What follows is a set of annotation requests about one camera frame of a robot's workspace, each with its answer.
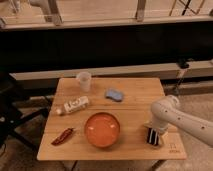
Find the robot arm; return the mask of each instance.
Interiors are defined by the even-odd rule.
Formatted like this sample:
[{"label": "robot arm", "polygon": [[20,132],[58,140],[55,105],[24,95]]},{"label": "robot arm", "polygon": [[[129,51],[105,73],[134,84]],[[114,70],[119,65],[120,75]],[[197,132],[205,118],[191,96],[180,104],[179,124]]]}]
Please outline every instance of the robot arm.
[{"label": "robot arm", "polygon": [[171,123],[213,147],[213,122],[181,112],[179,108],[180,103],[175,96],[166,96],[154,102],[151,105],[151,127],[159,134],[164,134],[168,123]]}]

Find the wooden table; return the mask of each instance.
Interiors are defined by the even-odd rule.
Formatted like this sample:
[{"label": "wooden table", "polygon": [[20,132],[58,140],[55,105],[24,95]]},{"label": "wooden table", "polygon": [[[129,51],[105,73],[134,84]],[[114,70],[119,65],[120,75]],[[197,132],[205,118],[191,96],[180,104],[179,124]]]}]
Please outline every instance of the wooden table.
[{"label": "wooden table", "polygon": [[[122,102],[105,99],[108,88],[124,93]],[[65,102],[88,96],[91,105],[76,113],[58,116],[56,109]],[[170,126],[164,136],[165,146],[156,149],[146,143],[148,130],[143,124],[151,117],[150,104],[164,96],[157,78],[93,78],[91,91],[80,90],[74,78],[61,78],[54,102],[46,123],[38,152],[38,160],[160,160],[185,159],[186,153],[178,130]],[[84,124],[97,112],[113,114],[121,125],[119,140],[109,149],[98,149],[90,145],[84,135]],[[73,137],[60,146],[51,142],[65,129],[76,128]]]}]

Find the orange bowl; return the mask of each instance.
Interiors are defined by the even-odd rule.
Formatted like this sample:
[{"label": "orange bowl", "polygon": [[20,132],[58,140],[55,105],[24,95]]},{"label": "orange bowl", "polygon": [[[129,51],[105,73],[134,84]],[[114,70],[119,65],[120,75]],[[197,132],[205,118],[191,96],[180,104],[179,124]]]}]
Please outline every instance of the orange bowl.
[{"label": "orange bowl", "polygon": [[109,113],[96,113],[86,122],[84,133],[89,143],[105,148],[113,145],[120,133],[120,124],[115,116]]}]

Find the chili pepper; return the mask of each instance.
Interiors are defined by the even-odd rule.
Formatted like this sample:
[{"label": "chili pepper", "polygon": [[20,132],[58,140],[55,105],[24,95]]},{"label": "chili pepper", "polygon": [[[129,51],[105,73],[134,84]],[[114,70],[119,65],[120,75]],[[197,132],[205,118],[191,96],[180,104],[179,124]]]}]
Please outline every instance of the chili pepper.
[{"label": "chili pepper", "polygon": [[73,133],[74,128],[68,128],[62,134],[57,137],[51,144],[52,145],[60,145],[62,144],[72,133]]}]

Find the clear cup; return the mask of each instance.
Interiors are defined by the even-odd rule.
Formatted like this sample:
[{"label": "clear cup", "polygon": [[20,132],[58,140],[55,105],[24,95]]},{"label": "clear cup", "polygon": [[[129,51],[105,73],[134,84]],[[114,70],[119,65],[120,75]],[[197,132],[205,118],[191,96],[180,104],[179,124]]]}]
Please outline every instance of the clear cup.
[{"label": "clear cup", "polygon": [[90,91],[91,79],[92,75],[89,72],[80,72],[76,75],[76,80],[84,92]]}]

